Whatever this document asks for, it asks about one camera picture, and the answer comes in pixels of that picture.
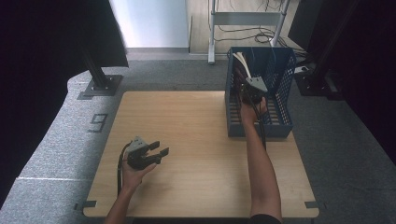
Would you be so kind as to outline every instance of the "blue plastic basket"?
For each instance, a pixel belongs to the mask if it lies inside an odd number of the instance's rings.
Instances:
[[[235,47],[230,49],[225,91],[227,129],[230,137],[245,136],[239,116],[240,103],[233,83],[233,53],[236,52],[243,52],[247,55],[250,74],[253,77],[262,77],[267,86],[268,113],[262,117],[265,135],[286,138],[293,127],[287,102],[296,65],[294,51],[290,48]]]

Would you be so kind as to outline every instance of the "wooden tabletop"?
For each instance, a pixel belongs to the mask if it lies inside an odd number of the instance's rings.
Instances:
[[[246,141],[227,136],[224,91],[125,92],[87,199],[96,206],[83,210],[87,217],[107,215],[117,197],[120,152],[136,136],[170,151],[144,177],[128,217],[248,217]],[[267,147],[283,217],[316,217],[318,209],[305,206],[315,197],[293,134],[267,139]]]

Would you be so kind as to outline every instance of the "gray carpet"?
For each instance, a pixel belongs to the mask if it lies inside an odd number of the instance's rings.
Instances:
[[[89,73],[70,79],[64,105],[16,179],[0,222],[102,223],[102,218],[85,217],[81,208],[122,94],[224,91],[227,63],[130,61],[130,68],[104,69],[107,75],[123,75],[116,95],[91,100],[78,100],[91,80]],[[289,111],[320,214],[286,218],[285,223],[396,223],[396,168],[347,103],[302,97],[293,81]],[[95,115],[107,115],[102,130],[92,123]]]

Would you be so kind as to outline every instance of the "black cable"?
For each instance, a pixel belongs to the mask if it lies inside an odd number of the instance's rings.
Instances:
[[[264,130],[264,124],[262,123],[261,114],[257,110],[257,107],[253,104],[253,101],[251,100],[251,97],[249,94],[247,95],[247,98],[250,102],[251,107],[253,107],[253,110],[256,113],[257,121],[259,122],[260,132],[262,134],[262,145],[264,146],[264,149],[267,150],[267,144],[266,144],[266,139],[265,139],[265,130]]]
[[[117,166],[117,195],[119,195],[121,192],[121,185],[122,185],[121,171],[122,171],[122,162],[123,162],[125,149],[130,145],[131,145],[131,143],[128,143],[127,145],[125,145],[125,147],[122,149],[122,152],[119,157],[119,165]]]
[[[211,31],[211,30],[212,30],[212,27],[210,26],[210,21],[209,21],[209,13],[210,13],[210,7],[209,7],[209,5],[210,5],[210,1],[207,0],[207,25],[208,25],[208,27],[209,27],[209,31]],[[267,0],[265,11],[267,10],[268,5],[269,5],[269,0]],[[279,4],[278,7],[275,7],[275,8],[271,7],[271,8],[272,8],[272,9],[277,9],[277,8],[279,8],[279,10],[280,10],[281,7],[282,7],[282,5],[283,5],[283,0],[281,0],[281,2],[280,2],[280,4]],[[224,30],[224,29],[221,28],[219,25],[218,25],[218,27],[219,27],[219,29],[220,29],[222,32],[241,32],[241,31],[248,31],[248,30],[259,30],[259,31],[260,31],[260,32],[259,32],[258,34],[256,34],[256,35],[251,35],[251,36],[242,37],[242,38],[223,38],[223,39],[216,39],[216,38],[213,38],[215,41],[218,41],[218,42],[220,42],[220,41],[227,41],[227,40],[245,40],[245,39],[254,38],[254,40],[255,40],[257,43],[266,44],[266,43],[269,43],[269,42],[270,42],[270,39],[271,39],[271,38],[274,38],[274,35],[275,35],[275,32],[274,32],[274,31],[272,31],[272,30],[270,30],[270,29],[267,29],[267,28],[263,28],[263,27],[261,27],[261,26],[259,26],[259,27],[253,27],[253,28],[246,28],[246,29],[238,29],[238,30]],[[261,37],[266,37],[266,40],[260,40]],[[290,47],[286,44],[286,41],[282,38],[282,36],[279,37],[279,39],[277,40],[277,42],[278,42],[278,44],[279,44],[281,47],[290,48]],[[291,48],[291,49],[293,49],[294,54],[295,54],[297,57],[306,58],[307,53],[306,53],[303,49],[295,49],[295,48]]]

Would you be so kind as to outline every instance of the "printed number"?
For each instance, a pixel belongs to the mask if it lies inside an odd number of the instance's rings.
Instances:
[[[91,124],[99,125],[99,128],[96,130],[89,129],[89,133],[101,133],[103,127],[105,126],[107,119],[107,114],[94,114],[91,120]]]

